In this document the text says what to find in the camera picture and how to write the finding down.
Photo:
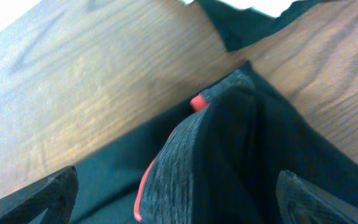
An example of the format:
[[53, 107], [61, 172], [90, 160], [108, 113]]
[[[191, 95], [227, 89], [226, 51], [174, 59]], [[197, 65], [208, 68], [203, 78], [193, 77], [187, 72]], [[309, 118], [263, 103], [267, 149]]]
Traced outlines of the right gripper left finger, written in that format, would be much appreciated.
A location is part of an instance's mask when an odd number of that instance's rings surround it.
[[0, 223], [68, 223], [78, 193], [74, 166], [66, 166], [0, 199]]

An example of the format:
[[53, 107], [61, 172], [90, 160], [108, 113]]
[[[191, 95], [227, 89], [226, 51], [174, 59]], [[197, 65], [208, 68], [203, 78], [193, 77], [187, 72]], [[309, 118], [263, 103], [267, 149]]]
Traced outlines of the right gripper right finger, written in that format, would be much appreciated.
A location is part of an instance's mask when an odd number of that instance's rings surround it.
[[289, 170], [279, 173], [276, 196], [284, 224], [358, 224], [358, 208]]

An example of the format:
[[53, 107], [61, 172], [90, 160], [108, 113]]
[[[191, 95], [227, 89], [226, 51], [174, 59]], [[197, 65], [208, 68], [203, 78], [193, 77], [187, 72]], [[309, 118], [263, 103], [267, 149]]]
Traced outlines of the black leggings with red waistband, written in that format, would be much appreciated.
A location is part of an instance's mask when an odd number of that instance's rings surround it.
[[283, 223], [283, 170], [358, 208], [358, 165], [249, 63], [74, 167], [68, 223]]

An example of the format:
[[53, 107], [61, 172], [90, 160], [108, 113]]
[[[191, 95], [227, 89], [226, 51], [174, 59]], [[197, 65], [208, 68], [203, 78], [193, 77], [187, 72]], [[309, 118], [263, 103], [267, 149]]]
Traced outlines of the black garment under white shirt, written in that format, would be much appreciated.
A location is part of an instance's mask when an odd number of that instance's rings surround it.
[[319, 3], [317, 0], [297, 1], [290, 4], [280, 16], [273, 18], [254, 9], [240, 11], [216, 1], [198, 1], [218, 31], [228, 52], [252, 45], [282, 30]]

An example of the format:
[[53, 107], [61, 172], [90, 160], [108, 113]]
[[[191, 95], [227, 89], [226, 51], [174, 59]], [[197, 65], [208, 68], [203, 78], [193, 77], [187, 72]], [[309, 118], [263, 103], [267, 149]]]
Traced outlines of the white printed t-shirt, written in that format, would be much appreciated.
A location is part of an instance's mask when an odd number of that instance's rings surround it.
[[217, 0], [238, 11], [251, 9], [271, 18], [279, 17], [297, 1], [301, 0]]

